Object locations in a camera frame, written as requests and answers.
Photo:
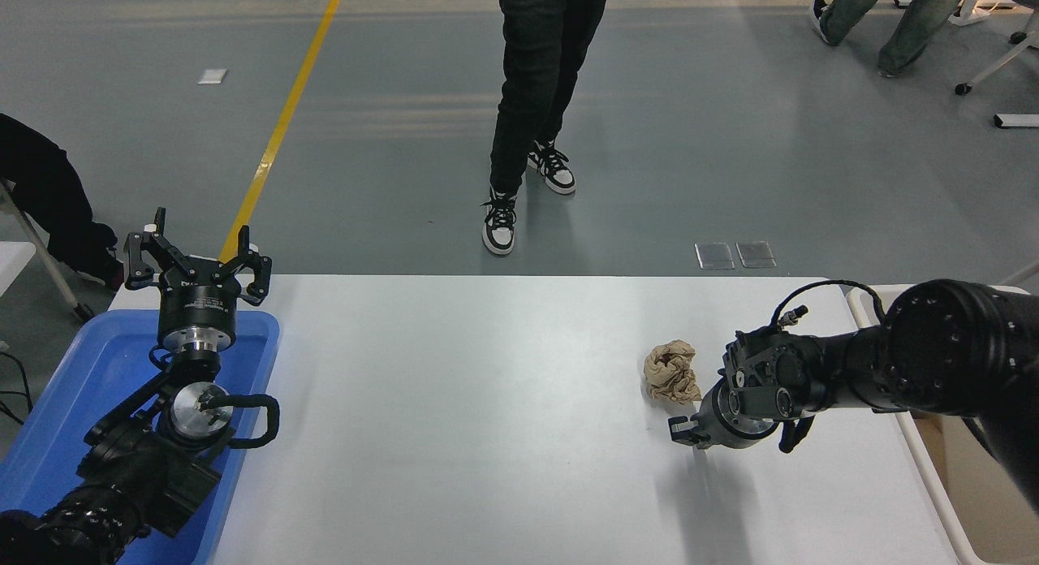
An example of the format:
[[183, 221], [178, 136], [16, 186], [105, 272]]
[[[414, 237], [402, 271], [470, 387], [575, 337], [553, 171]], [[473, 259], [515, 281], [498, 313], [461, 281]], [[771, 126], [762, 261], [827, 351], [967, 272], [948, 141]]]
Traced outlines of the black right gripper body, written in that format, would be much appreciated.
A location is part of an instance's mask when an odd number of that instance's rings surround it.
[[758, 443], [760, 424], [756, 421], [739, 423], [741, 420], [731, 410], [730, 387], [726, 381], [719, 381], [709, 391], [698, 416], [698, 429], [704, 436], [698, 450], [705, 451], [712, 446], [739, 450]]

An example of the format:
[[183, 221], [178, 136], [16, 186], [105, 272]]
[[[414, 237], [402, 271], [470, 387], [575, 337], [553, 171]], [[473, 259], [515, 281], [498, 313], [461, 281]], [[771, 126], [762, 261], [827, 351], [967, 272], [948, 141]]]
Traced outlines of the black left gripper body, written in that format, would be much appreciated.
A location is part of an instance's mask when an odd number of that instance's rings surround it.
[[161, 274], [159, 331], [174, 333], [188, 327], [205, 327], [234, 333], [240, 282], [235, 277], [214, 281], [215, 268], [208, 263], [192, 268], [198, 273], [194, 280], [176, 268]]

